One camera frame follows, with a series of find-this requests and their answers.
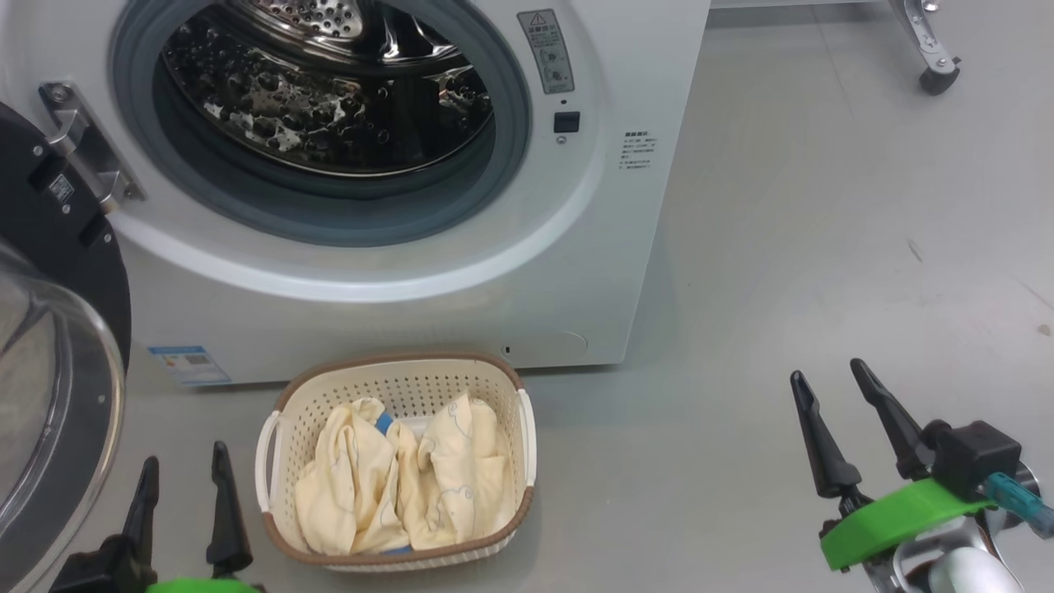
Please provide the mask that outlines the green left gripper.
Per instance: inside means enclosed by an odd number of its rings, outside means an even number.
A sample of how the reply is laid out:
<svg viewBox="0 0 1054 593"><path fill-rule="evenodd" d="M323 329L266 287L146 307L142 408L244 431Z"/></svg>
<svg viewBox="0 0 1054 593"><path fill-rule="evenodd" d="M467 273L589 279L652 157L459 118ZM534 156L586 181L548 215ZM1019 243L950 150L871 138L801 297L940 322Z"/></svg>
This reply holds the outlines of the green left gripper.
<svg viewBox="0 0 1054 593"><path fill-rule="evenodd" d="M207 546L206 560L212 577L236 577L254 561L245 528L240 496L229 450L222 441L213 446L211 477L216 487L213 533ZM131 543L137 564L153 562L154 511L161 495L161 462L155 455L142 464L131 506L128 508L122 536ZM147 587L147 593L264 593L264 589L236 578L176 578Z"/></svg>

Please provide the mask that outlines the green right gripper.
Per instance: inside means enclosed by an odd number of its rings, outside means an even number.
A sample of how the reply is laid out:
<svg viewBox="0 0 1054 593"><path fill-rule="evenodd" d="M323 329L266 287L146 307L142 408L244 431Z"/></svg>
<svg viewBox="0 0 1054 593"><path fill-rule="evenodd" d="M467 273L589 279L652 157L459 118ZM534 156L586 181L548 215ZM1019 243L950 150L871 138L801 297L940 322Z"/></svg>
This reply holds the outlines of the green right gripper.
<svg viewBox="0 0 1054 593"><path fill-rule="evenodd" d="M922 429L862 359L850 360L859 390L876 409L891 443L897 472L912 482L852 511L820 538L829 570L840 572L864 564L889 549L959 517L993 509L989 499L964 500L930 476L934 451L922 441ZM819 401L802 371L790 373L790 390L812 470L821 498L858 494L859 470L851 464L821 417Z"/></svg>

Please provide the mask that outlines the pale yellow garment blue trim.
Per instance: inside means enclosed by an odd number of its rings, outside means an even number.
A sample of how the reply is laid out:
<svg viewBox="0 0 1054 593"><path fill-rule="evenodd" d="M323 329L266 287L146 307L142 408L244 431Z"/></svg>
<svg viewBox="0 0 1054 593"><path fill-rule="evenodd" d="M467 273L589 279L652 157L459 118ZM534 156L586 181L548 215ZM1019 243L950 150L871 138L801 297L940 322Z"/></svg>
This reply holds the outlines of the pale yellow garment blue trim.
<svg viewBox="0 0 1054 593"><path fill-rule="evenodd" d="M294 488L301 536L317 554L405 551L410 538L396 511L398 447L377 424L391 417L376 398L335 406Z"/></svg>

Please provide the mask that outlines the round black glass washer door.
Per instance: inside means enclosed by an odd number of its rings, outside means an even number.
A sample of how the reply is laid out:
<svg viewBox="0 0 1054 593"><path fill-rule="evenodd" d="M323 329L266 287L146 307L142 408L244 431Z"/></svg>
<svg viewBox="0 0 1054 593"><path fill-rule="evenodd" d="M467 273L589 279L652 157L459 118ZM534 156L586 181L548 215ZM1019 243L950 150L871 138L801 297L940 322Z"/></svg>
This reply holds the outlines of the round black glass washer door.
<svg viewBox="0 0 1054 593"><path fill-rule="evenodd" d="M119 441L129 295L115 233L45 135L0 104L0 593L59 564Z"/></svg>

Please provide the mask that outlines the cream perforated laundry basket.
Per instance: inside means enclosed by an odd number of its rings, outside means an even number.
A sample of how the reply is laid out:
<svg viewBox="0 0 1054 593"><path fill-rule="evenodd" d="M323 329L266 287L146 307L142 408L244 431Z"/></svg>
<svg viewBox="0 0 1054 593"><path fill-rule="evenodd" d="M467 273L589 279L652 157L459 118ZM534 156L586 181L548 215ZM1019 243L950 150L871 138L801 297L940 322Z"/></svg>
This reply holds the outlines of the cream perforated laundry basket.
<svg viewBox="0 0 1054 593"><path fill-rule="evenodd" d="M438 549L384 554L328 556L308 548L295 511L294 488L328 416L341 403L376 398L393 422L421 435L425 426L460 394L470 393L497 414L497 427L511 451L515 514L487 538ZM522 379L505 362L484 354L404 354L316 367L279 395L259 434L255 488L264 528L279 551L300 564L339 572L407 572L469 564L496 555L515 537L534 499L536 426Z"/></svg>

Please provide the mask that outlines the white front-load washing machine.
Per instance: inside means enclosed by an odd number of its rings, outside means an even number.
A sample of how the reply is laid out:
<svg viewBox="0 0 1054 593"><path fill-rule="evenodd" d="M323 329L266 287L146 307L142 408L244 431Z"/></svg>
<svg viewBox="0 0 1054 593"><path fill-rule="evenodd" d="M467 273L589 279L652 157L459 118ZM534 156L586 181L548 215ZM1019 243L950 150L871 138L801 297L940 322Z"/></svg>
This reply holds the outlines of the white front-load washing machine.
<svg viewBox="0 0 1054 593"><path fill-rule="evenodd" d="M620 363L714 0L0 0L0 104L74 83L143 202L132 339L233 384L373 353ZM543 93L518 12L554 9ZM553 114L579 111L577 133ZM622 171L625 132L658 138Z"/></svg>

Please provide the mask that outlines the silver metal door hinge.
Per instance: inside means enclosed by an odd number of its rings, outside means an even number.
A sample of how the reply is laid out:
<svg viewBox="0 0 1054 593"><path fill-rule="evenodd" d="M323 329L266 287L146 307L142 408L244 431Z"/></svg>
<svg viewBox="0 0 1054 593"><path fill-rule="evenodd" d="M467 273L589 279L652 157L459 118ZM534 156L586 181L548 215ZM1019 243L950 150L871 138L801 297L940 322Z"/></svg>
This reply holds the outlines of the silver metal door hinge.
<svg viewBox="0 0 1054 593"><path fill-rule="evenodd" d="M119 152L110 145L108 135L75 84L45 82L38 93L55 129L48 135L48 145L80 175L103 212L111 214L129 200L143 202L147 195L142 187Z"/></svg>

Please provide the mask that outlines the blue energy label sticker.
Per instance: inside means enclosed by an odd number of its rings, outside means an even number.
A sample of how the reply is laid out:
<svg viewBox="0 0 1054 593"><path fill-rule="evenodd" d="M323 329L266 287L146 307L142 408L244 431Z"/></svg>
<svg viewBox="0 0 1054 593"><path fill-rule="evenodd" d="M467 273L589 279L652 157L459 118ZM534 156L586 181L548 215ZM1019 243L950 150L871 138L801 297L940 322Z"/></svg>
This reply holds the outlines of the blue energy label sticker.
<svg viewBox="0 0 1054 593"><path fill-rule="evenodd" d="M147 347L180 386L226 386L232 379L201 345Z"/></svg>

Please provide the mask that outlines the small printed text label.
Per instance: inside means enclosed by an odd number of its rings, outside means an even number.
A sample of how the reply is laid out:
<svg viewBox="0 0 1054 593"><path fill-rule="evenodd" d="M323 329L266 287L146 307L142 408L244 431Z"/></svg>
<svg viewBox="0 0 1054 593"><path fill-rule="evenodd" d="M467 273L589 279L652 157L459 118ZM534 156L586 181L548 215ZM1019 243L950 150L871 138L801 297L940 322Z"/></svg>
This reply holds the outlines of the small printed text label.
<svg viewBox="0 0 1054 593"><path fill-rule="evenodd" d="M651 169L656 150L658 150L658 138L651 132L625 132L618 154L618 169L622 171Z"/></svg>

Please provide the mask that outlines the grey partition leg with caster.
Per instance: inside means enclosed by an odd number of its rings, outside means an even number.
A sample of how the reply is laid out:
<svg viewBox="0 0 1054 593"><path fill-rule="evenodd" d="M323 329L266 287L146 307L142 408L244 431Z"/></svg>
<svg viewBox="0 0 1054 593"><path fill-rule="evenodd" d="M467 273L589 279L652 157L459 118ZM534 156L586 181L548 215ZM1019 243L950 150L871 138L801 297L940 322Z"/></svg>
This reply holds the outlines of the grey partition leg with caster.
<svg viewBox="0 0 1054 593"><path fill-rule="evenodd" d="M907 37L915 41L918 53L926 61L919 76L919 86L930 96L940 96L951 88L960 74L959 57L953 56L937 37L930 23L930 14L939 8L941 0L885 0Z"/></svg>

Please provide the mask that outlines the grey warning sticker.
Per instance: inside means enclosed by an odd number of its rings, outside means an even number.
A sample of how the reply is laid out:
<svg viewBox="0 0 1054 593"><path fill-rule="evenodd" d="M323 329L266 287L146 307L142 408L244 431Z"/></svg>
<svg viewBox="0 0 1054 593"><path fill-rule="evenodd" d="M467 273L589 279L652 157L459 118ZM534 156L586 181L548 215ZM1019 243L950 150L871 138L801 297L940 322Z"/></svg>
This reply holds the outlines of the grey warning sticker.
<svg viewBox="0 0 1054 593"><path fill-rule="evenodd" d="M518 12L518 22L532 50L543 93L570 93L575 75L570 64L563 29L554 9Z"/></svg>

